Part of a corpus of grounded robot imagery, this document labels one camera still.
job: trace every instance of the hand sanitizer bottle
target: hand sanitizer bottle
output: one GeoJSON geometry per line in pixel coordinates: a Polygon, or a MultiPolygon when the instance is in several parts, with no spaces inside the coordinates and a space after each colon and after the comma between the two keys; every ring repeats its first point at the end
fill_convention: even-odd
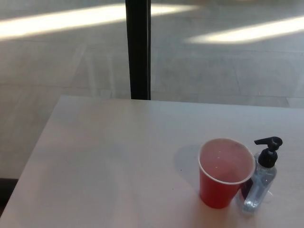
{"type": "Polygon", "coordinates": [[[246,214],[256,212],[276,177],[276,150],[283,144],[283,141],[279,137],[270,137],[256,140],[255,144],[265,144],[268,148],[254,155],[256,161],[255,172],[236,195],[240,209],[246,214]]]}

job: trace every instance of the floor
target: floor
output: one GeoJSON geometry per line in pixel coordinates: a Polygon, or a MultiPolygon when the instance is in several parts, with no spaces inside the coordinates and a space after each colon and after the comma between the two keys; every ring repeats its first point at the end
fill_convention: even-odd
{"type": "MultiPolygon", "coordinates": [[[[123,3],[0,1],[0,177],[61,95],[130,98],[123,3]]],[[[153,100],[304,108],[304,0],[152,0],[152,16],[153,100]]]]}

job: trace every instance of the cup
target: cup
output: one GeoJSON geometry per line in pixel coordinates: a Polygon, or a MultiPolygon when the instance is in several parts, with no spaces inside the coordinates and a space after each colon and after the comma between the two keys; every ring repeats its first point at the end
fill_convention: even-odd
{"type": "Polygon", "coordinates": [[[249,149],[232,139],[206,142],[198,160],[199,196],[211,208],[228,206],[255,171],[255,159],[249,149]]]}

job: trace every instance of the black pump dispenser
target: black pump dispenser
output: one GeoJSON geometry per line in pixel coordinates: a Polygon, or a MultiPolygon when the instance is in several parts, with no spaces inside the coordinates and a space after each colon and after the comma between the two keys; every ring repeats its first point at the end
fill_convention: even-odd
{"type": "Polygon", "coordinates": [[[270,137],[265,139],[255,140],[256,145],[267,145],[268,148],[264,149],[259,158],[258,163],[265,168],[274,167],[277,160],[276,150],[283,144],[282,139],[279,137],[270,137]]]}

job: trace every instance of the table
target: table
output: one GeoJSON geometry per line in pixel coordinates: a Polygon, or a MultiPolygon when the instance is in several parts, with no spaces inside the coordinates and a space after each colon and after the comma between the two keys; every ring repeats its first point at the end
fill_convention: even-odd
{"type": "Polygon", "coordinates": [[[286,228],[304,222],[304,110],[61,97],[0,219],[1,228],[286,228]],[[271,201],[253,217],[198,197],[202,143],[252,153],[279,136],[271,201]]]}

